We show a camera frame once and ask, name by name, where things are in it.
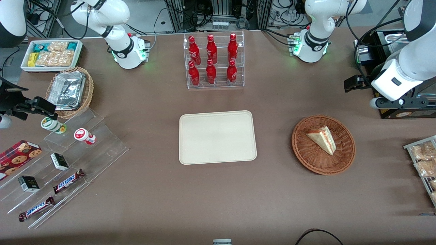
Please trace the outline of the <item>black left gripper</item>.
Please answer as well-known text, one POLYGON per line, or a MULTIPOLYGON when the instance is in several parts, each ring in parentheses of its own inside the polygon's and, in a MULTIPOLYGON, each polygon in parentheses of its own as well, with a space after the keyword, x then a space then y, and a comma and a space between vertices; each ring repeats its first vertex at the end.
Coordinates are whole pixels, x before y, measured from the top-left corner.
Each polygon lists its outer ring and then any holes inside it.
POLYGON ((352 76, 344 80, 344 91, 349 93, 353 90, 371 89, 372 86, 366 76, 352 76))

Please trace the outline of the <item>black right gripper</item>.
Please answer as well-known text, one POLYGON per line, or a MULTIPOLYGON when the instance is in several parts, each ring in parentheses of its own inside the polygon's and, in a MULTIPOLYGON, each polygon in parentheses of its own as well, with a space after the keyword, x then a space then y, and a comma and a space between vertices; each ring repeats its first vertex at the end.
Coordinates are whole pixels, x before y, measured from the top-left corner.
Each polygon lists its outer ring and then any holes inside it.
POLYGON ((1 79, 0 86, 0 113, 26 120, 27 113, 39 114, 43 116, 57 116, 56 106, 42 97, 34 97, 34 99, 25 98, 23 91, 28 91, 28 88, 20 87, 8 80, 1 79))

